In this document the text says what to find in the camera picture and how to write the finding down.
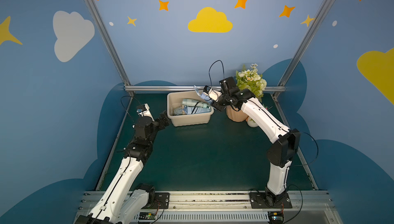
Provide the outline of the pale blue umbrella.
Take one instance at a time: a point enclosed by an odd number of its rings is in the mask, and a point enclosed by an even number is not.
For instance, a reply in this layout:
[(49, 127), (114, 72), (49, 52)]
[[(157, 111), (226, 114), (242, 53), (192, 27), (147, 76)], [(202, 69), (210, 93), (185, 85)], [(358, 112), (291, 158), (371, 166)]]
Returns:
[(203, 114), (203, 113), (211, 112), (211, 108), (203, 109), (203, 108), (187, 107), (187, 106), (184, 106), (183, 108), (185, 112), (187, 112), (186, 115)]

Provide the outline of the pale green umbrella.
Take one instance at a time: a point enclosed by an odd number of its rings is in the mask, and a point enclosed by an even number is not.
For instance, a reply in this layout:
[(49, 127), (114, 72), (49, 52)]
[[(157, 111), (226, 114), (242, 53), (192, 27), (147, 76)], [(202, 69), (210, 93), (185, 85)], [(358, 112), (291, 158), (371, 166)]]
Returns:
[(210, 105), (200, 101), (200, 100), (194, 100), (194, 99), (183, 99), (182, 100), (182, 105), (187, 106), (187, 107), (196, 107), (196, 108), (203, 108), (203, 109), (209, 109)]

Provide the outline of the mint green umbrella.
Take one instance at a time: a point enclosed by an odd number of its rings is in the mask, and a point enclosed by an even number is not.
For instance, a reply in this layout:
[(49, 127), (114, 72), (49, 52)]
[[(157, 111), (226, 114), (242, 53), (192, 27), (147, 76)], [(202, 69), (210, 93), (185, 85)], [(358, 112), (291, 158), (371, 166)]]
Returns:
[(179, 116), (179, 115), (185, 115), (187, 112), (185, 112), (183, 107), (177, 107), (173, 109), (172, 111), (173, 116)]

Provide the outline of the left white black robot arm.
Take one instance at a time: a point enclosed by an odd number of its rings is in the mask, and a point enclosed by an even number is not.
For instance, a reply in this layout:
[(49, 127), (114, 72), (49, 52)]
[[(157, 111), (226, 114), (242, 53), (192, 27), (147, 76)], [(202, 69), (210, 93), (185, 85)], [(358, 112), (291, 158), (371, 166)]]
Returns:
[(169, 123), (166, 111), (156, 119), (149, 111), (142, 112), (115, 177), (89, 214), (76, 219), (77, 224), (129, 224), (141, 209), (155, 204), (156, 193), (152, 185), (139, 184), (128, 199), (126, 196), (153, 152), (158, 131)]

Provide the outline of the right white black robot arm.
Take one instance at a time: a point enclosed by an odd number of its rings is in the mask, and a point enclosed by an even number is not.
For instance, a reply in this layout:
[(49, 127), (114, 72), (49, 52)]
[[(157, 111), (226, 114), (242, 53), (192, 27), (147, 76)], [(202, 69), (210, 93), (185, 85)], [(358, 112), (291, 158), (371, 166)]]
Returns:
[(267, 151), (270, 162), (269, 180), (265, 188), (264, 201), (270, 208), (275, 208), (287, 198), (287, 178), (292, 159), (298, 151), (300, 132), (291, 130), (275, 118), (248, 89), (221, 92), (210, 91), (212, 106), (221, 111), (226, 106), (240, 110), (249, 116), (266, 134), (271, 147)]

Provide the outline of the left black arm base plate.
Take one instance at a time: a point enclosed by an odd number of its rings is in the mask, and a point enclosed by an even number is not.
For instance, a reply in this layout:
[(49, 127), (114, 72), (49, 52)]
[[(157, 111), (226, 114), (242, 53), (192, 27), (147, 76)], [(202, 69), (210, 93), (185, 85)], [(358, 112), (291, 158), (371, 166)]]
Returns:
[(143, 209), (168, 209), (169, 208), (170, 193), (159, 192), (150, 195), (148, 203)]

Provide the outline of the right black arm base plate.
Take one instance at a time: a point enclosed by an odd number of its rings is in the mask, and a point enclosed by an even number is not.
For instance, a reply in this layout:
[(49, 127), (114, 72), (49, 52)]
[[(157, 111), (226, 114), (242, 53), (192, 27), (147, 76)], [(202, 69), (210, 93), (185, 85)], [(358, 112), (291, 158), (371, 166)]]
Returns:
[(271, 192), (250, 192), (250, 204), (253, 209), (292, 209), (292, 203), (285, 191), (280, 195)]

